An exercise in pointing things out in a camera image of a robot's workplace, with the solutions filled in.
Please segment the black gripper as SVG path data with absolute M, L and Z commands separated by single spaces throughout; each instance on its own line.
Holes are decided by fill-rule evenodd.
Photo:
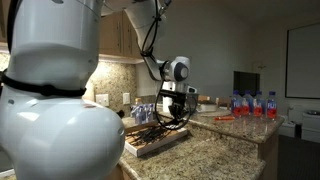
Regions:
M 195 93 L 161 90 L 160 95 L 172 100 L 169 105 L 169 112 L 175 121 L 186 121 L 196 111 L 197 95 Z

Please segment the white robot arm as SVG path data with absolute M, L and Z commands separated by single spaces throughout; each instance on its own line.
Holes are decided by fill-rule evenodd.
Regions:
M 123 11 L 151 77 L 180 82 L 189 60 L 153 45 L 172 0 L 11 0 L 1 80 L 0 146 L 17 180 L 104 180 L 124 150 L 119 115 L 84 99 L 99 61 L 102 17 Z

